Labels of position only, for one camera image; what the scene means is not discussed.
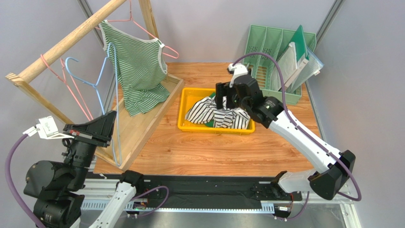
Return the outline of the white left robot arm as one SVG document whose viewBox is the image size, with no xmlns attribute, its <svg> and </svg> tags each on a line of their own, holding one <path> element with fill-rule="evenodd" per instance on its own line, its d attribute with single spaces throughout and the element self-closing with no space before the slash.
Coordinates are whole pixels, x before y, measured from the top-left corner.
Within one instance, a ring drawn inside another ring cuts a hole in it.
<svg viewBox="0 0 405 228">
<path fill-rule="evenodd" d="M 26 175 L 24 194 L 36 198 L 33 213 L 47 228 L 77 228 L 80 224 L 84 195 L 76 192 L 84 182 L 98 147 L 111 143 L 116 111 L 87 123 L 66 124 L 60 133 L 52 116 L 37 120 L 42 139 L 61 139 L 66 151 L 63 162 L 42 160 L 33 164 Z"/>
</svg>

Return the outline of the blue wire hanger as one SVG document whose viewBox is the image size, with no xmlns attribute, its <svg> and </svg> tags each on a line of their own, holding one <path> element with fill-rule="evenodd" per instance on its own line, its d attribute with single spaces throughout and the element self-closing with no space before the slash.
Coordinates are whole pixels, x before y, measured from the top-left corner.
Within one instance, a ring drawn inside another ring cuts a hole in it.
<svg viewBox="0 0 405 228">
<path fill-rule="evenodd" d="M 101 112 L 102 114 L 106 114 L 107 113 L 107 108 L 109 107 L 109 105 L 106 105 L 103 103 L 102 99 L 101 99 L 101 95 L 98 89 L 98 85 L 100 80 L 102 79 L 102 76 L 104 74 L 105 71 L 105 67 L 107 64 L 107 61 L 109 61 L 112 65 L 112 68 L 114 70 L 113 74 L 112 74 L 112 83 L 113 86 L 115 88 L 115 98 L 116 98 L 116 102 L 118 103 L 118 78 L 117 78 L 117 69 L 115 68 L 117 65 L 117 54 L 116 54 L 116 47 L 114 45 L 114 43 L 109 42 L 107 45 L 105 45 L 105 51 L 106 51 L 106 57 L 103 60 L 103 64 L 101 66 L 99 75 L 97 77 L 97 81 L 95 83 L 91 83 L 90 81 L 86 81 L 78 76 L 76 76 L 75 74 L 73 74 L 71 72 L 71 70 L 69 69 L 69 62 L 70 60 L 73 60 L 75 62 L 79 62 L 79 60 L 77 60 L 76 58 L 73 57 L 67 57 L 65 60 L 65 66 L 66 66 L 66 70 L 69 73 L 70 76 L 72 76 L 74 79 L 84 83 L 85 85 L 88 85 L 90 87 L 92 87 L 97 95 L 99 104 L 100 104 L 100 108 L 101 108 Z M 112 155 L 113 155 L 113 161 L 115 163 L 116 166 L 120 166 L 123 162 L 123 158 L 122 158 L 122 152 L 121 152 L 121 142 L 120 142 L 120 137 L 118 136 L 117 140 L 117 146 L 118 149 L 115 149 L 115 140 L 113 139 L 111 141 L 112 143 Z"/>
</svg>

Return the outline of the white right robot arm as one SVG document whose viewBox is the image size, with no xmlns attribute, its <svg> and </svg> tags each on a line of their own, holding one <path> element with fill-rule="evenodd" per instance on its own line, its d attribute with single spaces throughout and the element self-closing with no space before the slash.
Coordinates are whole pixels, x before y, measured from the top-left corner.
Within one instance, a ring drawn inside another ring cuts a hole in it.
<svg viewBox="0 0 405 228">
<path fill-rule="evenodd" d="M 280 172 L 271 182 L 278 195 L 296 191 L 313 191 L 325 200 L 332 200 L 352 177 L 356 157 L 346 150 L 330 146 L 301 124 L 284 103 L 273 96 L 264 96 L 258 82 L 249 74 L 215 86 L 219 108 L 241 108 L 250 118 L 282 136 L 308 161 L 313 169 Z"/>
</svg>

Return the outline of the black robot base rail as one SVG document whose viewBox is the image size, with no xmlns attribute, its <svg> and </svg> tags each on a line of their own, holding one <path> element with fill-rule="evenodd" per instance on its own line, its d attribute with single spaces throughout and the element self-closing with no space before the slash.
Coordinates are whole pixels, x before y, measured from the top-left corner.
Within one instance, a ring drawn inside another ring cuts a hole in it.
<svg viewBox="0 0 405 228">
<path fill-rule="evenodd" d="M 174 209 L 260 209 L 261 202 L 302 201 L 300 193 L 276 193 L 271 189 L 272 177 L 220 177 L 220 176 L 169 176 L 145 175 L 144 192 L 167 186 L 166 190 L 155 190 L 136 199 L 156 207 L 163 200 L 163 208 Z"/>
</svg>

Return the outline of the black white striped tank top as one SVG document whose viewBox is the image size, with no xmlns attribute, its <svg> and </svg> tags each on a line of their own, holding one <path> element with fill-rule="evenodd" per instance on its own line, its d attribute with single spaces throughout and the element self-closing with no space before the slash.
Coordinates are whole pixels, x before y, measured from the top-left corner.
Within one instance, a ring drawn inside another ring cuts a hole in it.
<svg viewBox="0 0 405 228">
<path fill-rule="evenodd" d="M 211 100 L 209 96 L 196 102 L 191 109 L 186 113 L 185 119 L 194 124 L 205 124 L 210 120 Z M 242 129 L 248 128 L 251 120 L 248 113 L 241 108 L 226 108 L 214 110 L 215 127 L 214 128 L 229 128 Z"/>
</svg>

